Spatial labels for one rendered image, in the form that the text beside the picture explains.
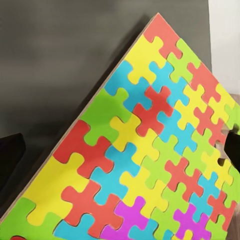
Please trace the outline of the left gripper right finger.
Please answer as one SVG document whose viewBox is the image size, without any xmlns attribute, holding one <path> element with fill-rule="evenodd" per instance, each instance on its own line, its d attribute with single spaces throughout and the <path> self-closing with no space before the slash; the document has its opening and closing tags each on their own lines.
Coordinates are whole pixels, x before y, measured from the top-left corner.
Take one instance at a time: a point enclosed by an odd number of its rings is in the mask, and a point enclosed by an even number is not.
<svg viewBox="0 0 240 240">
<path fill-rule="evenodd" d="M 240 173 L 240 135 L 229 133 L 227 135 L 224 151 Z"/>
</svg>

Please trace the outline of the jigsaw puzzle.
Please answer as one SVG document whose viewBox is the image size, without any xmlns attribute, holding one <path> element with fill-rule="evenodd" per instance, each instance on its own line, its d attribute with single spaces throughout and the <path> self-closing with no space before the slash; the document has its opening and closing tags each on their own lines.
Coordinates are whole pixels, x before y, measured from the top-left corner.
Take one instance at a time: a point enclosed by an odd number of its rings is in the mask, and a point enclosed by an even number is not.
<svg viewBox="0 0 240 240">
<path fill-rule="evenodd" d="M 157 13 L 0 219 L 0 240 L 225 240 L 240 106 Z"/>
</svg>

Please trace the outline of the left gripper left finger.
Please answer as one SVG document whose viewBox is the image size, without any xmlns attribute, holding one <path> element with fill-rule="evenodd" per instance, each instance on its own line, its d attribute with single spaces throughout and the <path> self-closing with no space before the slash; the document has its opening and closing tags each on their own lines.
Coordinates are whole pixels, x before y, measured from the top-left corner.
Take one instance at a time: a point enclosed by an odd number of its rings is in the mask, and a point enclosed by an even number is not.
<svg viewBox="0 0 240 240">
<path fill-rule="evenodd" d="M 25 153 L 26 144 L 22 133 L 0 138 L 0 193 Z"/>
</svg>

